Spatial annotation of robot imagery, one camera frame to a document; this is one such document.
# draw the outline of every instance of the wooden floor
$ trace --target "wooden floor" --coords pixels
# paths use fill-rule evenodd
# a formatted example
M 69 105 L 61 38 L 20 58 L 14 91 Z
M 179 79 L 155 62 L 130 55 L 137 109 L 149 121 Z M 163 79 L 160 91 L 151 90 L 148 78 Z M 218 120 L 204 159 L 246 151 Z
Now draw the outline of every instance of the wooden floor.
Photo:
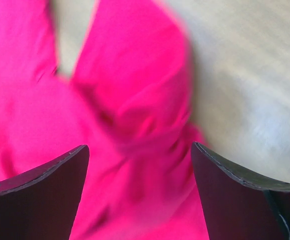
M 61 70 L 79 55 L 93 0 L 53 0 Z M 167 0 L 187 25 L 193 120 L 211 148 L 290 182 L 290 0 Z

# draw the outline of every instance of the pink dress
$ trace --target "pink dress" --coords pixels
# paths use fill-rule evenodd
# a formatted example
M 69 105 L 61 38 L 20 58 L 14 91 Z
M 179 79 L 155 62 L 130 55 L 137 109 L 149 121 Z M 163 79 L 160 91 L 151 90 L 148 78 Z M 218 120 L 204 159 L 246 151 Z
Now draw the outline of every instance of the pink dress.
M 100 0 L 67 83 L 47 6 L 0 0 L 0 181 L 86 144 L 71 240 L 208 240 L 187 37 L 152 0 Z

